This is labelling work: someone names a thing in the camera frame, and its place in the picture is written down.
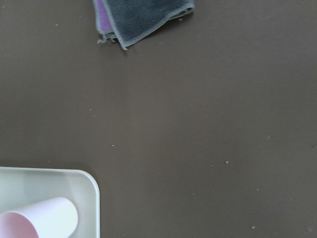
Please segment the pink cup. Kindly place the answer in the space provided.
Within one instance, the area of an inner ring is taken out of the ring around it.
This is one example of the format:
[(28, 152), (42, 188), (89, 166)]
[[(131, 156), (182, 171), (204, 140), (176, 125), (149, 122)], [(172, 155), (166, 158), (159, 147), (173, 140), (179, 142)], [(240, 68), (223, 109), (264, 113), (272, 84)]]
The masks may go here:
[(6, 211), (0, 215), (2, 238), (68, 238), (77, 228), (74, 204), (56, 197)]

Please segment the cream rabbit tray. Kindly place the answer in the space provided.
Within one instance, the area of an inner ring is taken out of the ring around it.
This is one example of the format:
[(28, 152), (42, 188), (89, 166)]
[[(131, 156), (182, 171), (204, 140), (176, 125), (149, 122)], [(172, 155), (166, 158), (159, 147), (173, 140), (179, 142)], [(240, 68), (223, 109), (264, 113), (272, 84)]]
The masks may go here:
[(0, 211), (6, 212), (55, 197), (69, 199), (79, 222), (74, 238), (99, 238), (100, 190), (86, 171), (1, 167)]

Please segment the grey folded cloth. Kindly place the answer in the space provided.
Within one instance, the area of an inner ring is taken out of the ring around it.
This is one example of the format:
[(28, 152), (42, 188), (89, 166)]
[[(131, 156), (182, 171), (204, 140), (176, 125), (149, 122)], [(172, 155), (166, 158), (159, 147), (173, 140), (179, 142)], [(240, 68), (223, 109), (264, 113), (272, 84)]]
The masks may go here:
[(103, 1), (114, 32), (123, 50), (166, 22), (194, 11), (193, 0), (105, 0)]

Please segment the purple folded cloth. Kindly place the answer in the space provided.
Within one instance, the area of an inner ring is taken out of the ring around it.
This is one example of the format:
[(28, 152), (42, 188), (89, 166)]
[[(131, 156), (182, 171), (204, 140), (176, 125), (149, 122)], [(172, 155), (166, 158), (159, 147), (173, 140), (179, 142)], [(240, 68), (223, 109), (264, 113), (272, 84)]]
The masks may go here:
[(107, 40), (115, 42), (116, 36), (109, 21), (103, 1), (93, 0), (93, 4), (95, 9), (96, 29), (100, 36), (98, 43), (103, 44)]

